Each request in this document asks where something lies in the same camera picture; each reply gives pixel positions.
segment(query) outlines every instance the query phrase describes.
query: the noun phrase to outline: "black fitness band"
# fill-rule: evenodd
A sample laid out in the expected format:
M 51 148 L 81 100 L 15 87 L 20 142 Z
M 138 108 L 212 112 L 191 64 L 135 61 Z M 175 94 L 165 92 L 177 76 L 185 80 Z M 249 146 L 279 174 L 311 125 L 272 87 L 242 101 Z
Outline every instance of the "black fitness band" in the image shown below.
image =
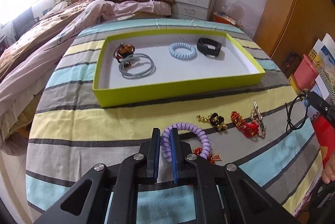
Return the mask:
M 205 44 L 212 45 L 215 47 L 215 49 L 210 49 Z M 220 54 L 221 47 L 221 43 L 208 38 L 200 38 L 197 42 L 197 49 L 205 56 L 211 55 L 217 57 Z

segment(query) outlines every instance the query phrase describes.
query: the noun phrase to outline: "striped tablecloth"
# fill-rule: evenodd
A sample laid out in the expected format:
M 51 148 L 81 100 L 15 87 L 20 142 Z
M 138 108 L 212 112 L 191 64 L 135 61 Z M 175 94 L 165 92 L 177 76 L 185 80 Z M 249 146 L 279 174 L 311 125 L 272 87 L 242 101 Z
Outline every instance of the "striped tablecloth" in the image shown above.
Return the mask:
M 102 109 L 92 91 L 96 61 L 107 36 L 153 27 L 193 26 L 224 30 L 234 37 L 264 68 L 255 86 Z M 42 94 L 27 152 L 26 187 L 31 217 L 36 220 L 93 165 L 114 165 L 139 150 L 151 137 L 179 121 L 198 125 L 196 116 L 217 112 L 229 129 L 217 132 L 199 124 L 209 135 L 213 153 L 225 165 L 234 162 L 262 186 L 287 211 L 294 214 L 319 178 L 322 159 L 313 127 L 286 132 L 285 103 L 295 98 L 293 89 L 276 64 L 238 28 L 211 22 L 142 19 L 101 24 L 85 29 L 67 50 Z M 256 100 L 267 128 L 264 140 L 247 139 L 230 124 L 230 113 L 249 117 Z M 304 117 L 296 103 L 293 124 Z M 181 139 L 192 149 L 200 146 L 190 133 Z M 137 223 L 183 223 L 195 219 L 191 186 L 175 187 L 170 164 L 160 157 L 158 182 L 140 188 Z

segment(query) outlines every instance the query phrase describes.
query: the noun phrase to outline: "brown blanket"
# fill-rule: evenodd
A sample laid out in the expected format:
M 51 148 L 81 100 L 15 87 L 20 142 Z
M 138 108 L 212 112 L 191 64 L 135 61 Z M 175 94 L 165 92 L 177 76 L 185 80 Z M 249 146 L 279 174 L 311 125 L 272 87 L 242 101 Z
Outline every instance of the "brown blanket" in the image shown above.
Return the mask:
M 0 82 L 35 50 L 51 38 L 59 34 L 74 20 L 93 0 L 79 0 L 63 10 L 43 18 L 8 49 L 0 57 Z M 121 3 L 129 0 L 108 0 Z M 174 0 L 154 0 L 173 4 Z

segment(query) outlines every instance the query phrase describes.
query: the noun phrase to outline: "purple spiral hair tie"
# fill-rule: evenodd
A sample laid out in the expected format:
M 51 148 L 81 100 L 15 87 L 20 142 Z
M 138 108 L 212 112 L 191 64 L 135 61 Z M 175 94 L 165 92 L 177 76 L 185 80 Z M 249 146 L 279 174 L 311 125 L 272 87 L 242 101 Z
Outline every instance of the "purple spiral hair tie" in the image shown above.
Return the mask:
M 201 128 L 191 123 L 178 122 L 176 124 L 168 126 L 162 133 L 162 136 L 160 137 L 160 146 L 162 147 L 163 155 L 167 159 L 167 161 L 169 163 L 172 162 L 171 148 L 170 148 L 170 134 L 172 128 L 174 127 L 177 128 L 178 131 L 188 130 L 196 134 L 199 137 L 200 142 L 202 143 L 202 152 L 200 153 L 200 156 L 207 160 L 207 157 L 209 156 L 210 153 L 210 142 L 206 133 Z

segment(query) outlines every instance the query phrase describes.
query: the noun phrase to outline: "person's hand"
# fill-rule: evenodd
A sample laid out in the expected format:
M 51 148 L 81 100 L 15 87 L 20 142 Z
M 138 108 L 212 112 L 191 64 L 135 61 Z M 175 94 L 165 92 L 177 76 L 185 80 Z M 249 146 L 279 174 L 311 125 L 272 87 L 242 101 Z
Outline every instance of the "person's hand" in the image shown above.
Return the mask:
M 322 170 L 322 180 L 328 184 L 330 181 L 335 181 L 335 154 L 333 153 L 326 163 L 324 170 Z

